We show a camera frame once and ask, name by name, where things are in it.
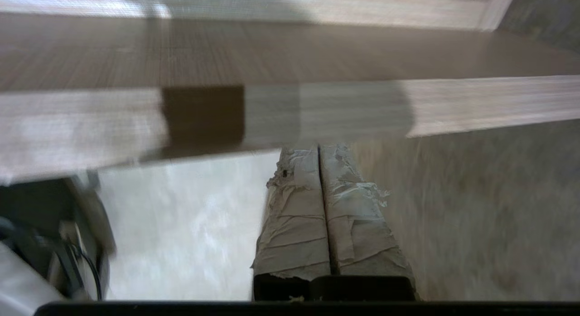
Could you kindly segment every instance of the black cable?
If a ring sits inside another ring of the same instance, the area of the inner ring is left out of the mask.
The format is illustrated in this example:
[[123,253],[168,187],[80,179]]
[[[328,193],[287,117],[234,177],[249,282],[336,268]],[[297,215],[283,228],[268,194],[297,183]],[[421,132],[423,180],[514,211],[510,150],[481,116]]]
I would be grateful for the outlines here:
[[89,268],[91,268],[91,273],[93,273],[93,278],[95,279],[95,286],[97,288],[97,300],[102,301],[103,291],[101,289],[101,279],[99,277],[99,272],[97,272],[97,267],[95,266],[95,263],[93,263],[93,261],[89,258],[89,256],[87,256],[87,254],[85,254],[85,252],[83,252],[79,247],[75,246],[74,244],[71,244],[71,248],[72,251],[75,252],[77,256],[80,255],[82,258],[85,259],[85,261],[87,261],[87,264],[89,264]]

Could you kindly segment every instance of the wooden surface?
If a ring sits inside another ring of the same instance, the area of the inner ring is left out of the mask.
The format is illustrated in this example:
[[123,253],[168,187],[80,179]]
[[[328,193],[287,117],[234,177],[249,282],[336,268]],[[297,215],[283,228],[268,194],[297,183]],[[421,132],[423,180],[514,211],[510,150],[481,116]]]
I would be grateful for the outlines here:
[[490,6],[497,3],[493,0],[0,0],[0,12],[26,14],[453,29],[479,29],[480,20]]
[[578,56],[509,34],[0,18],[4,183],[300,140],[580,117]]

